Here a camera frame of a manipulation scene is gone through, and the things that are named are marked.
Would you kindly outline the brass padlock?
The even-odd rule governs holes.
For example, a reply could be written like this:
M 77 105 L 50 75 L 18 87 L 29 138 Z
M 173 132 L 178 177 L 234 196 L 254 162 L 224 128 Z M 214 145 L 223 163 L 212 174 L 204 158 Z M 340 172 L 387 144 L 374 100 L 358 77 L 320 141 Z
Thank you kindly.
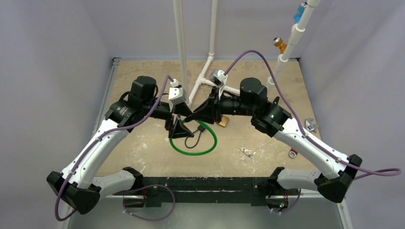
M 229 117 L 222 115 L 221 121 L 218 123 L 218 125 L 221 127 L 226 127 L 228 122 L 229 122 Z

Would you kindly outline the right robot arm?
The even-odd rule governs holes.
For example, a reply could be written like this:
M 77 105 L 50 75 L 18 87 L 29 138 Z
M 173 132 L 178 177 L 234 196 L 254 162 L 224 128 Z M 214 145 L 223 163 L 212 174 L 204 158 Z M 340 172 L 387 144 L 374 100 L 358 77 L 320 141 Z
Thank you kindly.
M 334 203 L 341 203 L 356 176 L 362 159 L 356 154 L 340 153 L 316 138 L 300 125 L 291 113 L 270 102 L 267 88 L 257 78 L 249 77 L 240 82 L 239 96 L 220 95 L 214 86 L 209 97 L 186 117 L 209 124 L 221 121 L 223 115 L 250 116 L 251 124 L 259 132 L 273 137 L 296 150 L 311 162 L 315 170 L 292 170 L 278 167 L 268 181 L 274 194 L 285 189 L 307 189 L 319 192 Z

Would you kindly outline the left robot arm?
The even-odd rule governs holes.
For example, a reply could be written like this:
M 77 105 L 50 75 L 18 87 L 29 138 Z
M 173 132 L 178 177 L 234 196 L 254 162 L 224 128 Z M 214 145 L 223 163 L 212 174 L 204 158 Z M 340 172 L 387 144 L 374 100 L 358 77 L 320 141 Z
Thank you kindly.
M 148 118 L 165 121 L 170 138 L 191 137 L 192 132 L 181 122 L 189 116 L 184 87 L 167 76 L 168 102 L 163 102 L 164 87 L 154 78 L 137 77 L 131 89 L 113 103 L 100 127 L 80 154 L 61 172 L 51 172 L 47 182 L 57 195 L 57 203 L 68 204 L 73 212 L 87 214 L 104 197 L 116 193 L 137 195 L 141 192 L 143 176 L 136 169 L 125 167 L 119 172 L 97 177 L 96 173 L 116 146 Z

